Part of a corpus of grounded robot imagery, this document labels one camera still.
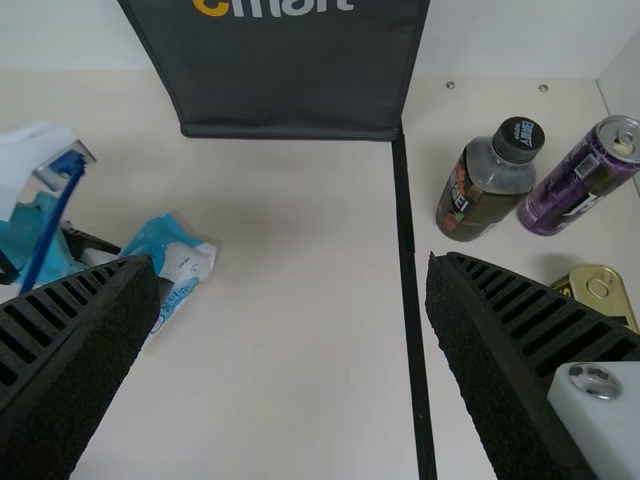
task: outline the metal screw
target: metal screw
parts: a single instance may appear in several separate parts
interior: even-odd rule
[[[573,365],[569,369],[569,380],[578,390],[602,400],[613,400],[622,393],[620,381],[606,368],[595,363]]]

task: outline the blue wet wipes pack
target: blue wet wipes pack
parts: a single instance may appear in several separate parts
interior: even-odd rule
[[[160,308],[160,317],[151,330],[158,332],[180,308],[193,289],[209,276],[216,258],[216,247],[192,237],[169,214],[149,220],[122,256],[149,254],[156,274],[174,283]]]

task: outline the purple can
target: purple can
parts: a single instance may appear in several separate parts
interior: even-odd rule
[[[518,209],[538,235],[555,235],[640,171],[640,122],[613,116],[593,127]]]

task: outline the energy drink bottle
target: energy drink bottle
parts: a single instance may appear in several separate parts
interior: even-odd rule
[[[524,117],[506,120],[493,137],[473,139],[440,197],[440,230],[468,242],[502,220],[535,185],[532,160],[544,141],[540,125]]]
[[[555,235],[638,171],[640,122],[606,118],[531,192],[518,218],[533,233]]]

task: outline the emart logo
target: emart logo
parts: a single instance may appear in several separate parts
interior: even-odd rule
[[[247,12],[248,16],[262,18],[263,1],[266,3],[266,0],[250,0],[251,10],[250,13]],[[335,1],[337,7],[345,12],[353,10],[353,5],[349,4],[349,0],[268,0],[272,17],[281,17],[282,14],[299,17],[311,12],[314,7],[317,12],[326,12],[327,1]],[[234,17],[244,17],[245,9],[242,2],[243,0],[231,0],[230,4],[229,2],[216,0],[193,0],[195,7],[210,17],[222,17],[229,13],[231,9]]]

